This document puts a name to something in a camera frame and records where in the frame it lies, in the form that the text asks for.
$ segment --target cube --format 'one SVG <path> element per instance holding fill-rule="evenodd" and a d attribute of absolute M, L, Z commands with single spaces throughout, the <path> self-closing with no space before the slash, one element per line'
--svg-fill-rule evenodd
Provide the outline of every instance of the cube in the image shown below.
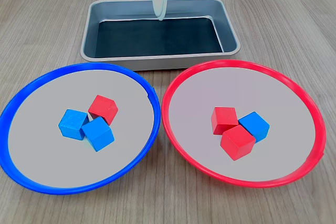
<path fill-rule="evenodd" d="M 117 112 L 118 108 L 116 103 L 113 100 L 101 95 L 96 96 L 91 107 L 89 108 L 89 113 L 93 119 L 96 119 L 100 116 L 108 125 L 111 125 Z"/>
<path fill-rule="evenodd" d="M 214 135 L 222 135 L 224 131 L 227 131 L 239 124 L 236 109 L 215 107 L 211 116 L 211 123 Z"/>
<path fill-rule="evenodd" d="M 67 110 L 58 124 L 63 136 L 83 140 L 84 132 L 81 129 L 83 125 L 89 122 L 87 113 L 77 110 Z"/>
<path fill-rule="evenodd" d="M 114 141 L 112 130 L 102 117 L 83 125 L 82 129 L 96 152 Z"/>
<path fill-rule="evenodd" d="M 255 137 L 256 143 L 266 138 L 269 124 L 257 112 L 252 112 L 238 121 L 241 126 Z"/>
<path fill-rule="evenodd" d="M 241 125 L 223 133 L 221 147 L 235 161 L 252 151 L 256 139 Z"/>

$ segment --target gray plate surface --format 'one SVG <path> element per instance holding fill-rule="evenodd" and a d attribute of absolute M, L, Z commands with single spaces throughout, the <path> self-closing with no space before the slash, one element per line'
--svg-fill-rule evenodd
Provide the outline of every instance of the gray plate surface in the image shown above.
<path fill-rule="evenodd" d="M 97 94 L 115 100 L 119 109 L 111 124 L 115 141 L 99 152 L 86 138 L 63 137 L 58 128 L 67 109 L 87 112 Z M 85 186 L 126 167 L 144 148 L 153 122 L 147 93 L 132 78 L 106 70 L 75 72 L 45 84 L 23 102 L 10 128 L 9 152 L 18 170 L 37 183 Z"/>
<path fill-rule="evenodd" d="M 266 139 L 233 161 L 212 134 L 215 106 L 235 107 L 238 119 L 256 111 L 269 124 Z M 312 116 L 282 82 L 244 68 L 215 68 L 197 73 L 175 91 L 169 107 L 171 129 L 181 147 L 206 168 L 250 182 L 282 178 L 298 169 L 315 142 Z"/>

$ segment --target table surface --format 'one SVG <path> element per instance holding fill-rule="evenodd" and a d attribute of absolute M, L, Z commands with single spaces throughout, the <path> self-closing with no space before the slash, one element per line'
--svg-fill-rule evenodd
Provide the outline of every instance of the table surface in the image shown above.
<path fill-rule="evenodd" d="M 84 62 L 80 44 L 96 0 L 0 0 L 0 110 L 26 84 Z M 336 223 L 336 0 L 222 0 L 242 49 L 235 59 L 276 69 L 315 100 L 325 156 L 280 188 L 241 188 L 197 171 L 163 127 L 146 158 L 119 180 L 71 196 L 32 192 L 0 171 L 0 223 Z M 140 72 L 162 102 L 180 73 Z"/>

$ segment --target red rim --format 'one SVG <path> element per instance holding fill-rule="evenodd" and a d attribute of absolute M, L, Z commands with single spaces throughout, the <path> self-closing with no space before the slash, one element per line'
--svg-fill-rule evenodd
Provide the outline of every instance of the red rim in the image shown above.
<path fill-rule="evenodd" d="M 314 146 L 307 157 L 305 163 L 301 165 L 296 171 L 293 173 L 274 180 L 268 180 L 263 182 L 250 182 L 245 180 L 239 180 L 234 179 L 230 177 L 226 177 L 223 175 L 220 175 L 218 173 L 215 173 L 214 171 L 204 167 L 200 163 L 198 163 L 196 160 L 194 160 L 192 157 L 188 155 L 188 153 L 179 145 L 178 141 L 176 140 L 174 133 L 171 129 L 171 125 L 169 122 L 169 106 L 172 99 L 172 96 L 174 95 L 176 89 L 189 77 L 193 76 L 196 73 L 213 69 L 213 68 L 223 68 L 223 67 L 234 67 L 234 68 L 246 68 L 255 70 L 264 74 L 267 74 L 278 81 L 285 84 L 287 87 L 289 87 L 307 106 L 308 110 L 310 111 L 314 125 L 315 125 L 315 143 Z M 267 68 L 262 65 L 258 65 L 256 63 L 247 62 L 247 61 L 241 61 L 241 60 L 215 60 L 215 61 L 209 61 L 206 63 L 201 63 L 198 65 L 195 65 L 185 71 L 183 71 L 179 76 L 175 78 L 175 80 L 169 85 L 166 93 L 163 97 L 162 102 L 162 121 L 163 126 L 165 128 L 165 131 L 171 140 L 174 147 L 178 150 L 178 152 L 193 166 L 195 166 L 197 169 L 201 170 L 202 172 L 206 173 L 207 175 L 210 175 L 216 179 L 219 179 L 221 181 L 238 185 L 238 186 L 245 186 L 245 187 L 254 187 L 254 188 L 268 188 L 268 187 L 276 187 L 276 186 L 282 186 L 289 183 L 292 183 L 303 176 L 307 175 L 320 161 L 320 159 L 323 157 L 323 152 L 325 148 L 325 140 L 326 140 L 326 127 L 324 124 L 324 120 L 322 117 L 322 114 L 317 107 L 317 105 L 314 103 L 312 98 L 303 90 L 299 85 L 297 85 L 295 82 L 290 80 L 288 77 L 284 76 L 282 73 L 279 73 L 273 69 Z"/>

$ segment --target metal tray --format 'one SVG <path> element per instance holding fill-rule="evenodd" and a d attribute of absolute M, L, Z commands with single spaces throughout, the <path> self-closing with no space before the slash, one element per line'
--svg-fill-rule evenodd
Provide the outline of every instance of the metal tray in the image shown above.
<path fill-rule="evenodd" d="M 170 54 L 170 55 L 112 55 L 102 57 L 102 44 L 97 43 L 100 24 L 106 21 L 156 20 L 151 0 L 100 0 L 89 7 L 80 54 L 86 61 L 108 62 L 137 70 L 159 70 L 188 68 L 195 64 L 226 59 L 240 50 L 240 43 L 228 18 L 224 4 L 220 0 L 168 0 L 165 19 L 208 18 L 211 20 L 221 49 L 219 52 Z M 185 31 L 176 30 L 176 34 Z"/>

